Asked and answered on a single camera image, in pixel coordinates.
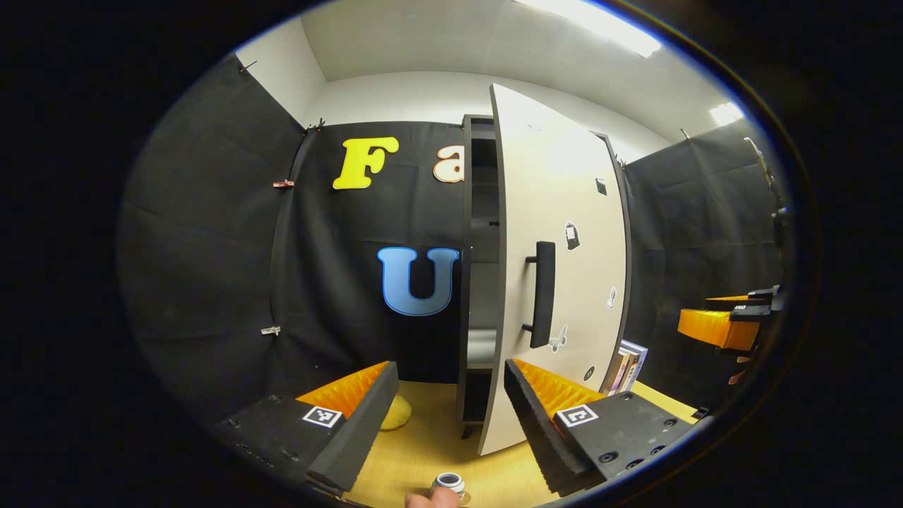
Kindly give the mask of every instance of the orange foam pad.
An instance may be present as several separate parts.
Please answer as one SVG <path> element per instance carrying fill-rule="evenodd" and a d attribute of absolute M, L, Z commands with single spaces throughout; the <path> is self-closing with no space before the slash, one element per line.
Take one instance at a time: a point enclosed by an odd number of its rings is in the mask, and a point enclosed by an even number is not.
<path fill-rule="evenodd" d="M 749 300 L 749 296 L 719 296 L 717 298 L 706 298 L 706 300 Z"/>
<path fill-rule="evenodd" d="M 728 311 L 681 309 L 677 331 L 721 348 L 749 350 L 759 323 L 731 321 L 730 316 Z"/>
<path fill-rule="evenodd" d="M 513 359 L 517 368 L 524 373 L 533 392 L 542 403 L 545 414 L 552 419 L 554 414 L 562 409 L 573 408 L 581 404 L 588 404 L 595 400 L 604 399 L 601 393 L 590 390 L 585 386 L 565 379 L 558 374 L 540 369 L 531 363 L 517 358 Z"/>
<path fill-rule="evenodd" d="M 354 372 L 344 378 L 324 384 L 316 390 L 308 391 L 295 400 L 333 411 L 341 411 L 345 415 L 345 419 L 349 419 L 351 413 L 373 386 L 373 381 L 379 377 L 388 364 L 389 362 L 377 363 L 363 371 Z"/>

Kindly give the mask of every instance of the white wall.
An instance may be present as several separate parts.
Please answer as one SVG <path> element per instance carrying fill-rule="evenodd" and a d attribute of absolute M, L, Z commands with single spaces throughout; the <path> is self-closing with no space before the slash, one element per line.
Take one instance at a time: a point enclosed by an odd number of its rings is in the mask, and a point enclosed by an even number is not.
<path fill-rule="evenodd" d="M 493 82 L 607 134 L 614 152 L 626 162 L 671 145 L 639 123 L 588 100 L 524 81 L 466 72 L 389 72 L 331 81 L 311 102 L 302 124 L 316 124 L 320 117 L 327 124 L 392 120 L 460 124 L 465 114 L 492 114 Z"/>
<path fill-rule="evenodd" d="M 326 84 L 304 34 L 301 16 L 262 33 L 235 50 L 241 64 L 302 126 L 313 98 Z"/>
<path fill-rule="evenodd" d="M 247 71 L 303 126 L 413 120 L 460 123 L 491 115 L 496 82 L 542 102 L 589 130 L 609 135 L 626 162 L 660 150 L 663 137 L 610 109 L 525 81 L 466 72 L 389 72 L 327 82 L 304 33 L 302 17 L 280 24 L 235 51 Z"/>

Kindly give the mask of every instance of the black fabric backdrop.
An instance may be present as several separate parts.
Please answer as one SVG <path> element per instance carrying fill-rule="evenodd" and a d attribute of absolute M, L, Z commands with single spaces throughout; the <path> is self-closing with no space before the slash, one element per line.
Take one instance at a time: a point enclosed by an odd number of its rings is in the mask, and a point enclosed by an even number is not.
<path fill-rule="evenodd" d="M 117 272 L 135 339 L 167 389 L 214 422 L 284 385 L 270 258 L 303 129 L 227 58 L 170 109 L 126 185 Z"/>
<path fill-rule="evenodd" d="M 781 269 L 775 198 L 749 136 L 780 172 L 766 136 L 740 120 L 626 166 L 632 279 L 624 338 L 649 348 L 639 380 L 696 408 L 730 394 L 736 359 L 677 332 L 682 308 L 771 287 Z"/>
<path fill-rule="evenodd" d="M 365 189 L 336 190 L 350 138 L 393 136 L 399 148 Z M 463 244 L 463 183 L 433 176 L 436 152 L 461 145 L 461 126 L 376 122 L 312 132 L 293 169 L 295 187 L 277 226 L 274 264 L 278 342 L 315 360 L 317 369 L 348 373 L 385 360 L 406 381 L 456 382 L 461 329 L 461 261 L 452 270 L 451 302 L 428 316 L 401 315 L 383 299 L 377 252 L 416 250 L 411 294 L 433 293 L 426 252 Z"/>
<path fill-rule="evenodd" d="M 126 186 L 117 273 L 135 338 L 167 389 L 214 423 L 268 393 L 298 394 L 385 360 L 401 379 L 455 382 L 460 262 L 427 317 L 383 301 L 377 251 L 407 246 L 414 296 L 432 247 L 461 250 L 463 184 L 432 174 L 460 126 L 304 131 L 234 56 L 198 80 L 148 139 Z M 367 189 L 335 191 L 348 137 L 395 136 Z M 294 179 L 294 188 L 273 182 Z M 261 329 L 282 327 L 278 335 Z"/>

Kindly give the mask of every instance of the hand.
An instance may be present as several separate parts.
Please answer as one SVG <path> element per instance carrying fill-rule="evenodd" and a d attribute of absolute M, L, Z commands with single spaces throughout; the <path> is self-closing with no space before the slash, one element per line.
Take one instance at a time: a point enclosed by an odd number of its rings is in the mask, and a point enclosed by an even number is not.
<path fill-rule="evenodd" d="M 419 494 L 405 496 L 405 508 L 458 508 L 458 494 L 450 488 L 436 487 L 430 492 L 430 499 Z"/>

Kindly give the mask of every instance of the white ceiling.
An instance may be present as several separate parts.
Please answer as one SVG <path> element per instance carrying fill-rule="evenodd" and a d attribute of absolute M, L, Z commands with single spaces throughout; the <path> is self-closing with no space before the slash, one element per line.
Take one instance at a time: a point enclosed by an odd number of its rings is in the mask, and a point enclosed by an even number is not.
<path fill-rule="evenodd" d="M 303 16 L 327 81 L 395 71 L 457 71 L 558 89 L 665 139 L 717 127 L 729 99 L 667 47 L 643 59 L 554 14 L 511 0 L 337 0 Z"/>

